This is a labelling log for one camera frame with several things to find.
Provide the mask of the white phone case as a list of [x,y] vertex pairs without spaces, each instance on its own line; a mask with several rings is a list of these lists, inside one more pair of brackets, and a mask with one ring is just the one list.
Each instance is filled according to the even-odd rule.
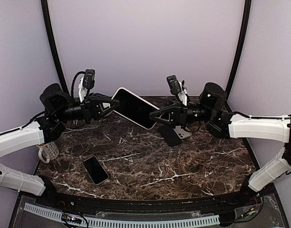
[[192,135],[189,129],[185,130],[184,128],[181,128],[181,126],[176,126],[173,130],[176,133],[176,135],[182,140]]

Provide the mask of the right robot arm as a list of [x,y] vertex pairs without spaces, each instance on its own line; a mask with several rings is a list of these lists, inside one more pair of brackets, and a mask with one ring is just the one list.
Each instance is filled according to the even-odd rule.
[[198,104],[190,104],[186,89],[169,78],[171,93],[176,97],[169,106],[150,113],[150,119],[166,126],[185,128],[187,123],[205,122],[206,130],[221,139],[256,138],[284,143],[284,147],[262,168],[250,174],[236,194],[235,201],[246,206],[254,194],[284,173],[291,171],[291,113],[281,116],[253,116],[241,112],[222,112],[227,97],[219,85],[205,84]]

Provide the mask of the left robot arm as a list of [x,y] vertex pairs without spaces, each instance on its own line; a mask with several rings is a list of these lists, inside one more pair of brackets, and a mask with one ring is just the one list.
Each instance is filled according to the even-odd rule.
[[[117,100],[105,96],[88,95],[82,102],[62,91],[58,83],[49,85],[40,95],[44,111],[20,127],[0,133],[0,158],[19,150],[48,144],[65,131],[64,124],[71,120],[100,120],[119,107]],[[60,196],[47,177],[29,175],[0,163],[0,187],[36,196],[50,207],[57,207]]]

